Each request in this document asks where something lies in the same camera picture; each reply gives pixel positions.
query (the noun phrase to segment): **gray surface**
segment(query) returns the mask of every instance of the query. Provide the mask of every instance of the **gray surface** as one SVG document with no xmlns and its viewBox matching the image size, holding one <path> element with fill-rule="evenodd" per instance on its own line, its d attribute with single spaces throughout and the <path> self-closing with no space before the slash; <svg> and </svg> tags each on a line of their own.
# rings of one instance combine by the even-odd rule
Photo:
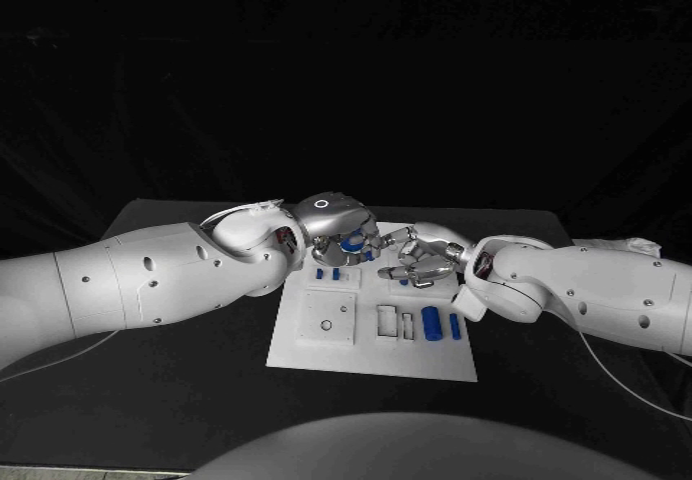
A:
<svg viewBox="0 0 692 480">
<path fill-rule="evenodd" d="M 236 203 L 139 200 L 107 236 L 200 223 Z M 432 221 L 481 239 L 515 234 L 572 244 L 550 212 L 371 207 L 381 221 Z M 471 323 L 478 384 L 267 368 L 282 289 L 179 324 L 122 332 L 83 357 L 0 384 L 0 463 L 189 471 L 263 435 L 370 412 L 430 412 L 553 434 L 664 478 L 692 477 L 683 421 L 606 376 L 576 332 L 550 314 L 533 325 Z M 27 363 L 73 353 L 100 337 Z M 623 382 L 670 407 L 641 352 L 593 339 Z"/>
</svg>

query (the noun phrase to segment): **black curtain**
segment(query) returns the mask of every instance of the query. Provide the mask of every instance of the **black curtain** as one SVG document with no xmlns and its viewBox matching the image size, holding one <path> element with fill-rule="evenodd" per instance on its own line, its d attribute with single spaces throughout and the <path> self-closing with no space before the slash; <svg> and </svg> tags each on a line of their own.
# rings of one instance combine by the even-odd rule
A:
<svg viewBox="0 0 692 480">
<path fill-rule="evenodd" d="M 240 2 L 226 29 L 215 19 L 195 34 L 146 20 L 8 34 L 0 255 L 96 241 L 136 198 L 298 202 L 325 190 L 551 210 L 574 237 L 683 251 L 692 48 L 525 41 L 574 22 L 422 5 Z M 537 34 L 541 22 L 556 31 Z M 623 32 L 597 24 L 585 38 Z"/>
</svg>

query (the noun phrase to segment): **white platform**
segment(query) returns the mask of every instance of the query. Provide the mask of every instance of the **white platform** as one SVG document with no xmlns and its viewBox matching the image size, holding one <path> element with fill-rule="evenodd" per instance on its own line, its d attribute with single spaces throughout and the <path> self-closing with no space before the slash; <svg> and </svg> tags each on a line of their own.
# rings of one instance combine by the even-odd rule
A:
<svg viewBox="0 0 692 480">
<path fill-rule="evenodd" d="M 378 225 L 383 234 L 409 226 Z M 429 289 L 381 279 L 378 269 L 400 266 L 400 248 L 391 247 L 374 262 L 341 268 L 338 281 L 332 268 L 308 255 L 303 270 L 292 273 L 285 284 L 267 366 L 478 381 L 463 318 L 462 340 L 452 338 L 450 303 L 461 288 L 456 276 Z M 324 269 L 322 280 L 316 279 L 318 268 Z M 378 305 L 397 307 L 399 338 L 388 341 L 378 340 Z M 423 330 L 427 306 L 440 310 L 445 338 L 437 342 L 426 340 Z M 403 313 L 413 314 L 413 342 L 404 339 Z"/>
</svg>

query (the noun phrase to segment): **screw hole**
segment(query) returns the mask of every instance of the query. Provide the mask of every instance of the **screw hole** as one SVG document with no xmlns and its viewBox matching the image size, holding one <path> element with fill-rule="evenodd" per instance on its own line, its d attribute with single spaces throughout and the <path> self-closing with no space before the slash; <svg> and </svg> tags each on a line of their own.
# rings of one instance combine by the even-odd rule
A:
<svg viewBox="0 0 692 480">
<path fill-rule="evenodd" d="M 210 254 L 207 253 L 205 247 L 198 245 L 198 257 L 202 260 L 207 260 L 210 258 Z"/>
<path fill-rule="evenodd" d="M 152 258 L 149 257 L 145 257 L 145 268 L 153 272 L 156 270 L 156 263 L 155 261 L 152 260 Z"/>
</svg>

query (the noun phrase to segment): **table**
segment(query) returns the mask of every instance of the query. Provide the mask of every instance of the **table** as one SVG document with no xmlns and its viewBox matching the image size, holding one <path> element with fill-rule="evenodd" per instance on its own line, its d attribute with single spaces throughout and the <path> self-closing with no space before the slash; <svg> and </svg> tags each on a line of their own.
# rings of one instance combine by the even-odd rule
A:
<svg viewBox="0 0 692 480">
<path fill-rule="evenodd" d="M 189 221 L 239 203 L 139 199 L 104 238 Z M 514 234 L 572 245 L 546 211 L 371 207 L 388 222 L 440 223 L 472 239 Z M 243 297 L 174 325 L 120 332 L 74 360 L 0 384 L 0 463 L 192 471 L 260 436 L 339 415 L 468 415 L 553 434 L 662 478 L 692 476 L 692 437 L 615 384 L 579 334 L 544 314 L 535 324 L 486 314 L 469 322 L 479 383 L 266 367 L 282 289 Z M 76 352 L 94 335 L 15 366 Z M 641 351 L 590 337 L 602 360 L 671 408 Z"/>
</svg>

